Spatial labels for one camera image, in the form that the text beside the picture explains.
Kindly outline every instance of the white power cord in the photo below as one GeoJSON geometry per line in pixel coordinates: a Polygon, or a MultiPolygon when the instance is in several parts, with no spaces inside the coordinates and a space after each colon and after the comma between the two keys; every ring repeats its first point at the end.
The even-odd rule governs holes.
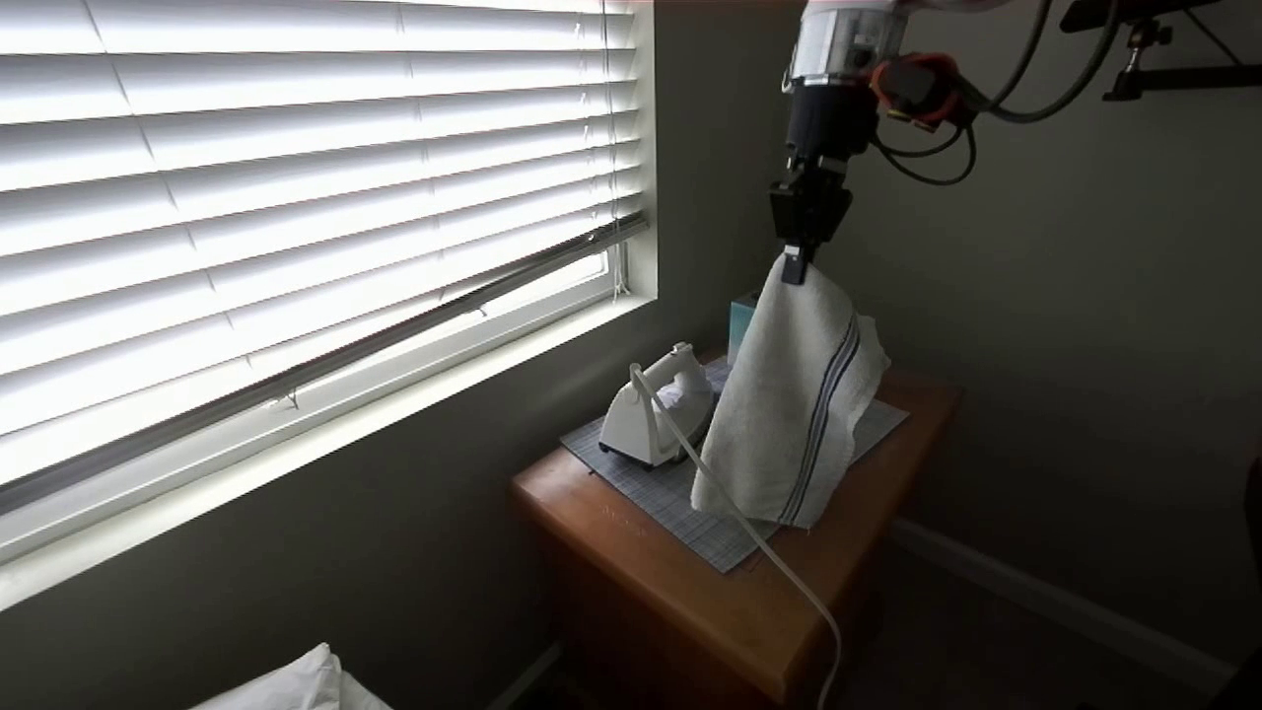
{"type": "Polygon", "coordinates": [[[840,670],[840,655],[844,655],[844,639],[840,628],[827,610],[827,602],[775,553],[775,543],[761,539],[761,532],[740,517],[739,502],[725,494],[722,482],[709,477],[709,467],[702,461],[702,454],[693,450],[693,440],[685,440],[684,425],[669,418],[669,411],[664,407],[664,398],[644,383],[644,365],[631,363],[631,386],[640,389],[644,401],[655,407],[655,413],[665,421],[669,438],[684,446],[684,454],[698,467],[698,473],[722,494],[722,503],[731,510],[731,517],[739,521],[739,530],[757,543],[757,553],[803,594],[803,602],[826,620],[827,635],[834,635],[834,663],[827,674],[819,682],[818,694],[818,710],[827,705],[827,689],[836,682],[840,670]]]}

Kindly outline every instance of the table top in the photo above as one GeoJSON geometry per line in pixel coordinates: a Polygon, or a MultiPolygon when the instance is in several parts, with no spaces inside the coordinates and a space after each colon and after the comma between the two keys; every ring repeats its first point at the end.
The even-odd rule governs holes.
{"type": "MultiPolygon", "coordinates": [[[[834,606],[844,606],[868,553],[898,513],[957,407],[951,383],[911,373],[888,373],[878,398],[911,418],[836,485],[818,530],[781,530],[775,538],[793,572],[834,606]]],[[[826,635],[819,614],[767,556],[731,577],[715,572],[567,450],[527,467],[512,477],[512,489],[562,543],[665,614],[771,697],[789,694],[807,645],[826,635]]]]}

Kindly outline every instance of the baseboard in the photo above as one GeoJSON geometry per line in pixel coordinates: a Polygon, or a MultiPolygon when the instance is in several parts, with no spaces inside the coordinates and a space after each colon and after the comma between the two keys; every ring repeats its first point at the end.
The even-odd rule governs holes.
{"type": "Polygon", "coordinates": [[[1198,689],[1212,697],[1229,677],[1229,663],[1186,645],[1156,628],[1143,628],[1111,606],[1101,606],[1091,598],[1081,598],[1056,585],[1045,585],[1039,577],[1027,577],[993,556],[984,556],[977,549],[966,549],[944,532],[931,532],[914,521],[894,521],[892,539],[977,586],[990,586],[1061,628],[1073,628],[1076,635],[1098,639],[1101,645],[1111,645],[1118,655],[1127,655],[1131,663],[1143,663],[1148,670],[1198,689]]]}
{"type": "Polygon", "coordinates": [[[509,686],[491,701],[491,710],[512,710],[551,665],[562,663],[562,642],[543,645],[509,686]]]}

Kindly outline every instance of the window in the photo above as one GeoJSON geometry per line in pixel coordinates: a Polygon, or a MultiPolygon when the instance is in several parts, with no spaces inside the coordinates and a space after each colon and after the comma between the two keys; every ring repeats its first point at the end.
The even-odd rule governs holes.
{"type": "Polygon", "coordinates": [[[0,559],[613,298],[635,8],[9,0],[0,559]]]}

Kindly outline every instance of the floor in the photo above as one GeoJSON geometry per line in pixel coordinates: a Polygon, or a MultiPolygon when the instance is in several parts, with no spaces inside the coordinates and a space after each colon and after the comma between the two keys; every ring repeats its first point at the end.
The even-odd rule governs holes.
{"type": "MultiPolygon", "coordinates": [[[[876,559],[872,639],[834,689],[834,710],[1204,710],[1206,697],[1081,639],[911,553],[876,559]]],[[[613,710],[566,663],[522,710],[613,710]]]]}

